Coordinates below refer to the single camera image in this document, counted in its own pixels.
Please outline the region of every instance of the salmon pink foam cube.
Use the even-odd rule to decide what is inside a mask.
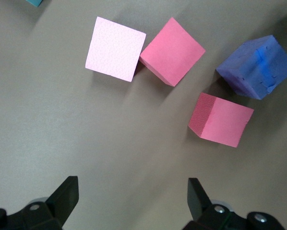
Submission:
[[[165,84],[176,86],[204,53],[205,49],[171,18],[139,60]]]
[[[201,93],[188,124],[199,137],[237,147],[253,109]]]

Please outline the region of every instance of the pink foam cube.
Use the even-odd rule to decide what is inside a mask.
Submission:
[[[132,81],[146,34],[101,17],[87,55],[87,69]]]
[[[176,86],[204,53],[205,49],[171,18],[139,60],[165,84]]]
[[[201,93],[188,124],[199,137],[237,147],[253,109]]]

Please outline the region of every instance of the screw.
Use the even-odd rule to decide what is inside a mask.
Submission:
[[[215,209],[216,212],[219,212],[219,213],[224,213],[225,212],[224,208],[221,207],[221,206],[218,206],[218,205],[215,206],[214,209]]]
[[[32,206],[29,208],[29,210],[35,211],[35,210],[37,210],[38,208],[40,208],[40,205],[32,205]]]
[[[265,223],[267,221],[267,219],[264,216],[258,213],[255,214],[254,218],[261,223]]]

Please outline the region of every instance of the gray table surface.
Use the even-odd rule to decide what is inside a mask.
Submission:
[[[206,53],[175,87],[139,64],[131,83],[85,69],[97,16],[147,34],[174,17]],[[287,51],[287,0],[0,0],[0,207],[8,213],[79,176],[65,230],[180,230],[187,179],[237,214],[287,229],[287,79],[236,96],[215,68],[246,40]],[[188,128],[201,92],[254,109],[238,148]]]

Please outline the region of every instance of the foam cube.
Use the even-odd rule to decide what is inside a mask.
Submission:
[[[204,53],[205,49],[171,18],[139,60],[165,84],[176,86]]]
[[[38,7],[40,5],[40,3],[42,2],[42,0],[26,0],[28,1],[30,4]]]
[[[245,42],[216,70],[237,94],[262,99],[287,77],[287,54],[270,35]]]
[[[132,81],[146,34],[101,17],[87,55],[87,69]]]
[[[237,147],[253,109],[201,93],[188,124],[199,137]]]

